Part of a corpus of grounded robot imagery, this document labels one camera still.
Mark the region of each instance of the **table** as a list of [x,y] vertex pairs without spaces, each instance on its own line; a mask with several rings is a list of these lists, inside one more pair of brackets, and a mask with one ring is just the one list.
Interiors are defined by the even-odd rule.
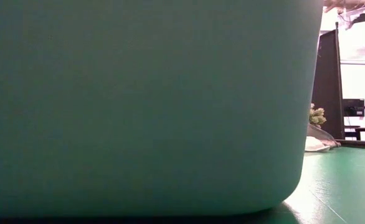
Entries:
[[[65,220],[30,220],[65,223]],[[276,208],[234,217],[105,218],[68,223],[365,223],[365,149],[307,152],[300,183]]]

